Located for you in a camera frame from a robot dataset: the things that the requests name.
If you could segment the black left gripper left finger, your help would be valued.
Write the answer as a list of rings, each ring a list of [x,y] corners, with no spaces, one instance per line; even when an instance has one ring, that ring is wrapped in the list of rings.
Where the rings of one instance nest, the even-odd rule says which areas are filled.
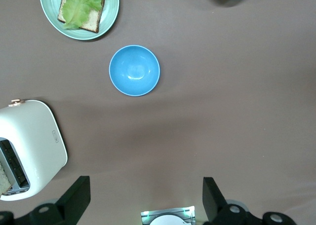
[[[80,176],[55,202],[36,207],[15,218],[10,211],[1,211],[2,225],[76,225],[90,204],[90,177]]]

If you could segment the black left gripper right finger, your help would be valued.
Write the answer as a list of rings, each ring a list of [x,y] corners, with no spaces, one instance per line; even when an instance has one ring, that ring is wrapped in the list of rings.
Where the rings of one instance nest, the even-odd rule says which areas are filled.
[[[293,219],[278,212],[266,212],[262,218],[252,215],[240,205],[229,204],[212,177],[203,178],[202,203],[206,225],[295,225]]]

